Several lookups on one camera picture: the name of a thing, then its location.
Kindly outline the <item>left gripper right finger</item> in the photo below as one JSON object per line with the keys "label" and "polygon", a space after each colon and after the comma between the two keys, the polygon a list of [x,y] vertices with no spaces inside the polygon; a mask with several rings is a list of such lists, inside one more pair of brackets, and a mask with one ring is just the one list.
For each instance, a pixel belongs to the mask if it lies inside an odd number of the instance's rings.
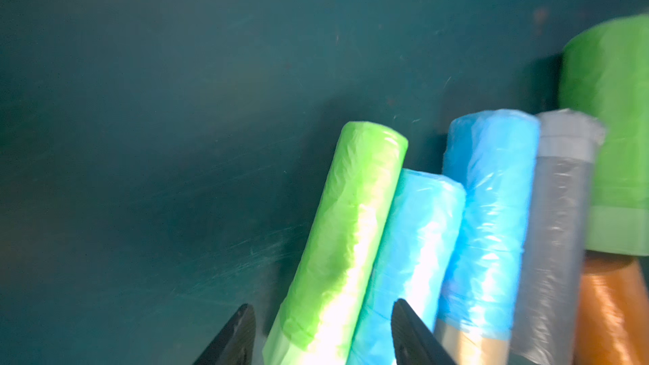
{"label": "left gripper right finger", "polygon": [[395,302],[390,327],[398,365],[456,365],[406,300]]}

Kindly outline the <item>blue trash bag roll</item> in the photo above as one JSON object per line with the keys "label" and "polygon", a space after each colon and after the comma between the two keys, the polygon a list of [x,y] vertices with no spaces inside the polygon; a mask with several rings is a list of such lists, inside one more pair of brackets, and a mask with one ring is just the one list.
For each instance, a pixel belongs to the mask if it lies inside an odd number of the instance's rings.
{"label": "blue trash bag roll", "polygon": [[402,298],[434,329],[444,275],[466,203],[449,177],[404,169],[381,238],[348,356],[350,364],[394,364],[390,318]]}
{"label": "blue trash bag roll", "polygon": [[508,360],[539,137],[539,120],[516,110],[451,122],[442,172],[466,205],[434,335],[458,364]]}

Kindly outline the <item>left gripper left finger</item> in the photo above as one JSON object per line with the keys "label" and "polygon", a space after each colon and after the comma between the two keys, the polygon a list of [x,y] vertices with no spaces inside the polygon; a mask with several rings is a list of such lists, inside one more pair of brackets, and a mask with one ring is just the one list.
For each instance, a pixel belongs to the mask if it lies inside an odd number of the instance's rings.
{"label": "left gripper left finger", "polygon": [[245,303],[194,361],[194,365],[251,365],[256,336],[255,310]]}

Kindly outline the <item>green roll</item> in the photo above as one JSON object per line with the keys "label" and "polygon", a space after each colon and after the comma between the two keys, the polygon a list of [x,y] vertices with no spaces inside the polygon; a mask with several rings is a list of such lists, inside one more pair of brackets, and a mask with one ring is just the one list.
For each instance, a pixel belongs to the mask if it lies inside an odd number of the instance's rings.
{"label": "green roll", "polygon": [[378,123],[341,130],[264,363],[346,363],[407,147],[403,135]]}
{"label": "green roll", "polygon": [[586,247],[648,254],[648,17],[610,20],[563,50],[559,105],[606,128],[594,164]]}

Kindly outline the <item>orange trash bag roll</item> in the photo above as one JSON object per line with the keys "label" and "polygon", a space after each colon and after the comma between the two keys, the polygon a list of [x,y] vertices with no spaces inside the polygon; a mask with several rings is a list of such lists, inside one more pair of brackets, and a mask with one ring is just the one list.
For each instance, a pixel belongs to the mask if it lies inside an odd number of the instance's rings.
{"label": "orange trash bag roll", "polygon": [[586,254],[575,363],[648,363],[648,290],[637,257]]}

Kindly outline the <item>grey trash bag roll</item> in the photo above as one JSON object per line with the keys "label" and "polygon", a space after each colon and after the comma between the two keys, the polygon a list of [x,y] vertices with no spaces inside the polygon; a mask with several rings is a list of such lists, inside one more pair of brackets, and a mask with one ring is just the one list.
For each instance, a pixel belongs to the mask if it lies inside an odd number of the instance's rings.
{"label": "grey trash bag roll", "polygon": [[606,129],[585,113],[539,113],[529,225],[510,350],[535,364],[570,364],[594,164]]}

